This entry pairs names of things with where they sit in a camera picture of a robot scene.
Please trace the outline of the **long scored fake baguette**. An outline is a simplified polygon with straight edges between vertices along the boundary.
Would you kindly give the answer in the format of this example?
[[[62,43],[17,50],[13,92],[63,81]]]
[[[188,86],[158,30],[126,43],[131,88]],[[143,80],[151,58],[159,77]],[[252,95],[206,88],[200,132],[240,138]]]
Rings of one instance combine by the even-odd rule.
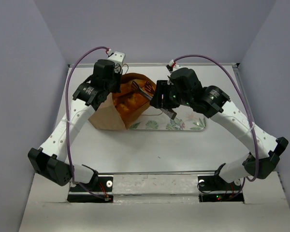
[[[120,92],[113,93],[113,104],[115,107],[122,107],[123,109],[136,110],[149,102],[149,99],[143,96],[139,89],[135,87],[137,84],[150,97],[153,96],[155,84],[148,80],[132,79],[126,83],[120,84]]]

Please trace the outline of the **brown paper bag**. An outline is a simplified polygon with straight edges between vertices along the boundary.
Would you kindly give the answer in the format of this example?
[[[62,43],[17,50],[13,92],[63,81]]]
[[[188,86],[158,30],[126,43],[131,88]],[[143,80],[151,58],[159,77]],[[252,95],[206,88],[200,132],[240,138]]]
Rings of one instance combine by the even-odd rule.
[[[147,76],[128,73],[121,77],[120,92],[110,93],[98,110],[88,119],[99,130],[125,131],[150,107],[150,100],[134,91],[135,81],[142,90],[146,83],[156,89],[156,84]]]

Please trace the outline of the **short fake bread loaf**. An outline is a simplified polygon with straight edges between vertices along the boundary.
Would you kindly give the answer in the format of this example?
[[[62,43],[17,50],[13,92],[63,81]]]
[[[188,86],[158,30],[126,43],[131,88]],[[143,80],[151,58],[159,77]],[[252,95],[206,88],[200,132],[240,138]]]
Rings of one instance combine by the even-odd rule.
[[[123,103],[117,104],[115,108],[121,117],[126,117],[131,113],[130,109]]]

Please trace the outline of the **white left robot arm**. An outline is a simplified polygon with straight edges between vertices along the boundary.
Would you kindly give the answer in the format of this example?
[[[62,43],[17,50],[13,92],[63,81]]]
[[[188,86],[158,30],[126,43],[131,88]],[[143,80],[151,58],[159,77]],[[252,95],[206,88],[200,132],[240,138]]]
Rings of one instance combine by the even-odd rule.
[[[122,66],[121,61],[110,58],[94,64],[92,75],[66,101],[66,113],[51,135],[38,149],[29,151],[28,159],[37,174],[59,186],[75,182],[87,191],[96,188],[97,172],[84,165],[73,165],[71,145],[108,95],[120,91]]]

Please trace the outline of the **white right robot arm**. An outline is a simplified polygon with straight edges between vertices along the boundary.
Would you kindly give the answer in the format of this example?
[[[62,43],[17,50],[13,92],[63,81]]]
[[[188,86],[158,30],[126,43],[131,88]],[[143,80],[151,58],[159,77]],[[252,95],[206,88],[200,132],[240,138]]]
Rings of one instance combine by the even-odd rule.
[[[179,68],[171,72],[168,80],[158,80],[150,105],[169,111],[188,106],[221,125],[249,150],[244,157],[220,165],[213,175],[201,176],[201,190],[225,190],[234,181],[249,176],[265,179],[276,169],[289,143],[286,138],[275,138],[250,123],[229,95],[217,86],[202,86],[195,71],[189,68]]]

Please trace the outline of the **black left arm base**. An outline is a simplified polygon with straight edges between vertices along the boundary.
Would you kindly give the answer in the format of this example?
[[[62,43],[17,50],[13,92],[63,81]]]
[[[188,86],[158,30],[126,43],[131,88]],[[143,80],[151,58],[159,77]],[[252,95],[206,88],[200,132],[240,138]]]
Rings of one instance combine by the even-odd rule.
[[[100,175],[95,185],[82,184],[86,191],[79,184],[70,185],[67,201],[70,203],[112,203],[113,181],[112,175]]]

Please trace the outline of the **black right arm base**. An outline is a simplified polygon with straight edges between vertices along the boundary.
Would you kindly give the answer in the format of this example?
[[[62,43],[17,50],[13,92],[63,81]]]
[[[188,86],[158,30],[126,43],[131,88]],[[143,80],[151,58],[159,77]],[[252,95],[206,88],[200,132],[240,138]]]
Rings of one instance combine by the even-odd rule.
[[[197,189],[201,203],[244,202],[240,179],[231,183],[225,182],[216,175],[198,176]]]

